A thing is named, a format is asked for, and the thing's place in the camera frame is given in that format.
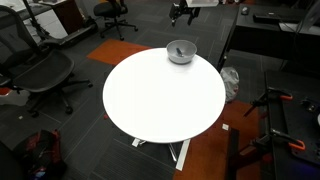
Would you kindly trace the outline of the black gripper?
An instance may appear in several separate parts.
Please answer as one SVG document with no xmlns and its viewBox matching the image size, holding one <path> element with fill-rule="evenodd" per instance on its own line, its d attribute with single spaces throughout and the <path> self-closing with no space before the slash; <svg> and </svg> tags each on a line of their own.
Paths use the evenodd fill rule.
<svg viewBox="0 0 320 180">
<path fill-rule="evenodd" d="M 191 25 L 192 20 L 199 15 L 200 7 L 189 7 L 186 0 L 180 0 L 178 4 L 173 3 L 169 12 L 171 18 L 171 25 L 174 27 L 176 19 L 182 15 L 189 14 L 187 24 Z"/>
</svg>

